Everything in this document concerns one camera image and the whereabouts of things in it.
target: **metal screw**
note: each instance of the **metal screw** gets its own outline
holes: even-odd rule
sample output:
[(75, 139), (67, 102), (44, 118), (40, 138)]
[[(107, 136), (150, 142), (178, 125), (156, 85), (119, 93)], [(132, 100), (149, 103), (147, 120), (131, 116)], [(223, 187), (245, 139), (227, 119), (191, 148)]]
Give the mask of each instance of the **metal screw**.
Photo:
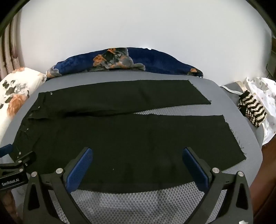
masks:
[(212, 171), (215, 173), (215, 174), (218, 174), (219, 173), (219, 169), (218, 168), (213, 168)]
[(58, 168), (56, 171), (55, 171), (57, 174), (61, 174), (63, 172), (63, 169), (62, 168)]
[(37, 175), (37, 172), (35, 172), (35, 171), (32, 172), (32, 174), (31, 174), (32, 177), (35, 177), (36, 175)]
[(240, 177), (243, 177), (243, 176), (244, 176), (244, 173), (243, 173), (242, 171), (239, 171), (239, 172), (238, 172), (238, 175), (239, 175)]

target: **bed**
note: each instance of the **bed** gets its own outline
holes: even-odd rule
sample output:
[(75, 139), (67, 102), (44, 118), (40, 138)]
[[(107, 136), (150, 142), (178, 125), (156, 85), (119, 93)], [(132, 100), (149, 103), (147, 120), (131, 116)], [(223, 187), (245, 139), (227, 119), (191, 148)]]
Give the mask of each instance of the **bed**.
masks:
[[(144, 71), (100, 71), (84, 72), (57, 77), (41, 85), (21, 107), (17, 115), (9, 125), (1, 142), (1, 147), (13, 143), (21, 121), (30, 107), (36, 101), (38, 93), (54, 91), (67, 87), (93, 84), (111, 81), (131, 80), (189, 80), (206, 98), (212, 101), (211, 105), (189, 105), (177, 106), (166, 109), (155, 109), (141, 112), (142, 114), (164, 114), (164, 115), (223, 115), (229, 124), (239, 146), (246, 156), (246, 160), (231, 167), (224, 172), (234, 174), (241, 170), (245, 173), (248, 185), (253, 182), (262, 163), (262, 153), (257, 136), (258, 131), (250, 126), (247, 119), (242, 116), (235, 105), (235, 97), (222, 90), (214, 82), (193, 76), (154, 74)], [(9, 156), (5, 156), (3, 162), (8, 162)], [(15, 189), (13, 192), (17, 204), (22, 202), (24, 188)], [(134, 223), (161, 222), (161, 223), (183, 223), (194, 208), (197, 206), (204, 193), (198, 191), (194, 182), (178, 187), (151, 191), (146, 193), (128, 194), (106, 194), (77, 190), (72, 193), (73, 198), (91, 222), (97, 223)], [(209, 221), (215, 219), (225, 192), (220, 195), (218, 203), (214, 208)], [(54, 193), (51, 193), (55, 208), (62, 221), (67, 222)]]

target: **blue gripper pad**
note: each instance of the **blue gripper pad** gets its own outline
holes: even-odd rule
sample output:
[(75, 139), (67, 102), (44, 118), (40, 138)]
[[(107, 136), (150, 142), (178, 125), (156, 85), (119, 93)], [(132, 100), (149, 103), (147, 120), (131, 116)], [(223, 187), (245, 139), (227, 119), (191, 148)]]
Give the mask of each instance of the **blue gripper pad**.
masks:
[(66, 178), (66, 190), (71, 193), (76, 191), (81, 183), (85, 173), (93, 160), (93, 151), (87, 148), (85, 153), (72, 168), (72, 171), (68, 174)]
[(13, 146), (12, 144), (8, 144), (2, 148), (0, 148), (0, 158), (2, 158), (3, 156), (11, 153), (13, 150)]
[(209, 190), (209, 179), (208, 176), (205, 174), (201, 166), (198, 164), (196, 159), (192, 156), (187, 148), (183, 149), (182, 151), (182, 161), (186, 165), (187, 169), (189, 170), (191, 176), (197, 188), (200, 191), (207, 192)]

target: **black and white striped object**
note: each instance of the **black and white striped object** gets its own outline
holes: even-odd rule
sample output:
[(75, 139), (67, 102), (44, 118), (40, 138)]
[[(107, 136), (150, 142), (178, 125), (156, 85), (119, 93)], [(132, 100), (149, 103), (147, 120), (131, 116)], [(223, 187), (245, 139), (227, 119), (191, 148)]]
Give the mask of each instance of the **black and white striped object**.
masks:
[(255, 127), (259, 127), (267, 115), (264, 107), (257, 102), (248, 90), (240, 95), (238, 109)]

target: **blanket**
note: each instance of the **blanket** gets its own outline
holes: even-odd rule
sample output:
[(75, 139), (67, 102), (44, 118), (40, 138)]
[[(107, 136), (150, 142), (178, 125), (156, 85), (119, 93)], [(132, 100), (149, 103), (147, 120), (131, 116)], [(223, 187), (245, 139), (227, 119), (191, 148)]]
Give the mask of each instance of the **blanket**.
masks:
[(203, 73), (184, 64), (174, 57), (143, 48), (109, 48), (86, 54), (75, 55), (58, 62), (47, 71), (47, 78), (87, 71), (110, 69), (132, 69), (171, 75), (192, 75), (203, 77)]

